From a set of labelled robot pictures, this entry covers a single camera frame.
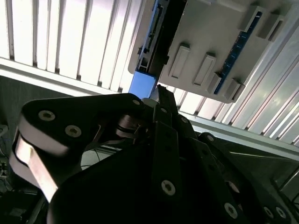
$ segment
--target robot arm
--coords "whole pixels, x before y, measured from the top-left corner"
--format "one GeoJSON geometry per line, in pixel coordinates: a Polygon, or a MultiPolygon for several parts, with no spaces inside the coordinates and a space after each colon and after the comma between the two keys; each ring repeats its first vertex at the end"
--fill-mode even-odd
{"type": "Polygon", "coordinates": [[[24,105],[10,165],[43,191],[47,223],[291,223],[213,135],[196,135],[173,93],[157,91],[151,106],[132,94],[24,105]],[[82,171],[92,144],[126,147],[82,171]]]}

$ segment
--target black cable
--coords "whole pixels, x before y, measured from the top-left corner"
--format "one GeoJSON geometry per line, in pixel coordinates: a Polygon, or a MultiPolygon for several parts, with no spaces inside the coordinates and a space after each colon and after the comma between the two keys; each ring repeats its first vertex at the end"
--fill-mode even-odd
{"type": "Polygon", "coordinates": [[[5,188],[6,188],[6,190],[9,191],[9,189],[8,189],[8,187],[7,187],[7,185],[6,185],[5,180],[2,180],[2,182],[3,182],[3,184],[4,184],[5,188]]]}
{"type": "Polygon", "coordinates": [[[101,159],[99,157],[99,154],[98,154],[98,152],[95,149],[94,149],[94,152],[97,154],[97,157],[98,157],[99,161],[101,161],[101,159]]]}
{"type": "MultiPolygon", "coordinates": [[[[4,139],[3,139],[2,137],[0,137],[0,138],[1,138],[1,140],[3,141],[3,144],[4,144],[4,146],[5,146],[5,149],[7,149],[7,146],[6,146],[6,143],[5,143],[4,139]]],[[[3,156],[4,156],[5,158],[8,159],[8,156],[2,151],[1,146],[0,146],[0,153],[3,154],[3,156]]]]}

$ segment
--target screw head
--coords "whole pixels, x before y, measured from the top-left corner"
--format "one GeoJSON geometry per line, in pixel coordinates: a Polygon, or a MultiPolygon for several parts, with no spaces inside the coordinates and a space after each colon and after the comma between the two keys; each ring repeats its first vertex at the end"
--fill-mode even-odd
{"type": "Polygon", "coordinates": [[[211,135],[208,135],[207,139],[209,139],[210,141],[214,141],[214,138],[211,135]]]}
{"type": "Polygon", "coordinates": [[[133,103],[136,104],[136,105],[140,105],[140,102],[136,99],[133,99],[133,103]]]}
{"type": "Polygon", "coordinates": [[[181,119],[182,119],[182,121],[183,121],[184,123],[188,123],[188,119],[187,119],[187,118],[182,117],[181,119]]]}
{"type": "Polygon", "coordinates": [[[164,193],[169,196],[173,196],[176,193],[176,188],[174,187],[173,183],[168,180],[162,181],[161,187],[164,193]]]}
{"type": "Polygon", "coordinates": [[[163,111],[164,113],[167,113],[167,110],[165,110],[164,108],[161,108],[161,111],[163,111]]]}
{"type": "Polygon", "coordinates": [[[77,138],[82,134],[81,129],[75,125],[68,125],[65,128],[65,133],[73,138],[77,138]]]}
{"type": "Polygon", "coordinates": [[[269,208],[264,207],[263,209],[270,218],[274,218],[274,215],[269,208]]]}
{"type": "Polygon", "coordinates": [[[44,121],[52,121],[55,119],[55,114],[51,111],[40,111],[38,117],[44,121]]]}
{"type": "Polygon", "coordinates": [[[285,212],[280,207],[276,207],[276,211],[282,218],[286,218],[285,212]]]}
{"type": "Polygon", "coordinates": [[[231,216],[233,219],[236,219],[238,217],[238,212],[234,208],[234,206],[230,203],[224,204],[225,211],[231,216]]]}

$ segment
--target slatted panel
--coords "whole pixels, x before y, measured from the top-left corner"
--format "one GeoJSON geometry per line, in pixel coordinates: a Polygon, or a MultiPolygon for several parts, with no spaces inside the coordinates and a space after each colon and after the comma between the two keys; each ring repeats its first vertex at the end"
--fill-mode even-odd
{"type": "Polygon", "coordinates": [[[133,78],[128,63],[145,2],[1,1],[0,56],[114,92],[128,92],[133,78]]]}
{"type": "Polygon", "coordinates": [[[0,57],[9,58],[6,1],[0,1],[0,57]]]}

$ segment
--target cable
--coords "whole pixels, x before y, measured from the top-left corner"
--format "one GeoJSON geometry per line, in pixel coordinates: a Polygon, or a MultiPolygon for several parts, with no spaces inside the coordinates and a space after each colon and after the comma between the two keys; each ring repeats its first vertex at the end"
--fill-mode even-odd
{"type": "MultiPolygon", "coordinates": [[[[7,148],[6,147],[6,143],[5,143],[5,141],[4,141],[4,139],[1,137],[1,139],[2,139],[2,141],[3,141],[3,144],[4,144],[4,146],[5,146],[5,149],[7,148]]],[[[1,148],[1,146],[0,146],[0,153],[1,154],[3,154],[3,156],[5,157],[5,158],[7,158],[8,159],[8,156],[2,151],[2,148],[1,148]]]]}
{"type": "Polygon", "coordinates": [[[7,185],[6,185],[5,180],[3,180],[3,179],[0,179],[0,180],[2,180],[2,182],[3,182],[3,184],[4,184],[5,188],[6,188],[6,190],[9,191],[9,189],[8,189],[8,187],[7,187],[7,185]]]}
{"type": "Polygon", "coordinates": [[[101,161],[100,157],[99,157],[99,154],[97,153],[97,151],[94,149],[94,152],[97,154],[97,157],[99,159],[99,161],[101,161]]]}

